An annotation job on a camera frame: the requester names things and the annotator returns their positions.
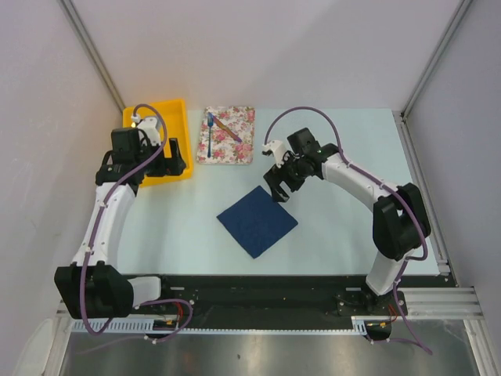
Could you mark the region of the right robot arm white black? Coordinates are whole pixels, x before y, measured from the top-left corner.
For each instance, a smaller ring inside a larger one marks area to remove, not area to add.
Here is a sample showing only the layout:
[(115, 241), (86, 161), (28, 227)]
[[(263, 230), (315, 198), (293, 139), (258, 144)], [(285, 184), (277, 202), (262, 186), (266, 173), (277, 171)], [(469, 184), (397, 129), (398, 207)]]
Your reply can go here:
[(349, 161), (332, 143), (320, 145), (308, 128), (287, 138), (266, 140), (262, 153), (275, 163), (264, 179), (275, 202), (285, 203), (289, 192), (299, 190), (308, 177), (339, 186), (364, 204), (373, 215), (373, 242), (378, 250), (366, 276), (359, 301), (370, 314), (389, 305), (389, 293), (402, 278), (406, 263), (417, 248), (427, 246), (431, 226), (420, 189), (407, 183), (388, 184)]

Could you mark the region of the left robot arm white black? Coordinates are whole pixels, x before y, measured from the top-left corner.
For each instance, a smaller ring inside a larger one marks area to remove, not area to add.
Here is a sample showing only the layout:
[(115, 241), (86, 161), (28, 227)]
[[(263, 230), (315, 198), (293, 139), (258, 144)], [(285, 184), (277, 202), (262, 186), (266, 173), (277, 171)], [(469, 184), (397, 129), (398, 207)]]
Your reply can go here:
[(179, 176), (186, 163), (176, 138), (160, 140), (158, 127), (111, 132), (108, 150), (96, 173), (96, 201), (84, 240), (69, 266), (56, 269), (54, 281), (74, 319), (128, 316), (146, 303), (164, 313), (173, 294), (159, 277), (128, 279), (117, 270), (117, 252), (128, 212), (146, 177)]

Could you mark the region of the iridescent metal knife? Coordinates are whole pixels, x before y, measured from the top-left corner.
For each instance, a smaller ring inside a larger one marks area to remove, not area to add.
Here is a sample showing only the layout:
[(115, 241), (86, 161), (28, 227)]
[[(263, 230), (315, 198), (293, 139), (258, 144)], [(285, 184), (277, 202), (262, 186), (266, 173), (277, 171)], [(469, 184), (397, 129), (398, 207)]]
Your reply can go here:
[(242, 142), (242, 139), (235, 132), (233, 132), (228, 125), (223, 124), (222, 121), (219, 120), (217, 117), (214, 117), (214, 122), (220, 129), (226, 132), (234, 141), (238, 143)]

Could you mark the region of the dark blue paper napkin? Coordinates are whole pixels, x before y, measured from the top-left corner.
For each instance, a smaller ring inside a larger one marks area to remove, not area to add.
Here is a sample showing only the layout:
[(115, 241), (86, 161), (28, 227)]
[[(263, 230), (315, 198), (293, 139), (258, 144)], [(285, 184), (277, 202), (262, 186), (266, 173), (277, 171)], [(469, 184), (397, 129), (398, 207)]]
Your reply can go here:
[(259, 258), (298, 224), (261, 186), (224, 210), (217, 219), (253, 259)]

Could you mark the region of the blue metal fork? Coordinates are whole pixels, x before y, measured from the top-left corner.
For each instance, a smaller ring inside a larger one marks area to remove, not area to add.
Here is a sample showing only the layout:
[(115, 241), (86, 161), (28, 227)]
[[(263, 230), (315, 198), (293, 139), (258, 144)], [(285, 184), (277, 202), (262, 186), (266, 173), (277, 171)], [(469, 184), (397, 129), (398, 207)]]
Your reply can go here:
[(208, 142), (207, 142), (207, 157), (211, 158), (211, 137), (212, 137), (212, 128), (214, 126), (214, 116), (211, 112), (207, 113), (207, 126), (208, 126)]

